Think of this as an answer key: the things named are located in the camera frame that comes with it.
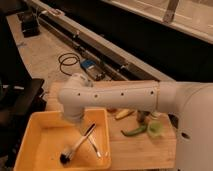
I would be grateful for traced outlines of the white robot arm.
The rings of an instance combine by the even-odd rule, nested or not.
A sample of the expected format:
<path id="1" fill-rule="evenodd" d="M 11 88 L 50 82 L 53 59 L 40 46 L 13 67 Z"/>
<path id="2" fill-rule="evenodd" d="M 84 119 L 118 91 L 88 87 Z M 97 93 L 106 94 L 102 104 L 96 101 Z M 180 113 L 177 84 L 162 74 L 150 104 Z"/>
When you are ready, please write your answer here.
<path id="1" fill-rule="evenodd" d="M 213 171 L 213 83 L 130 81 L 99 87 L 75 73 L 58 100 L 70 122 L 83 120 L 87 107 L 130 108 L 178 117 L 175 169 Z"/>

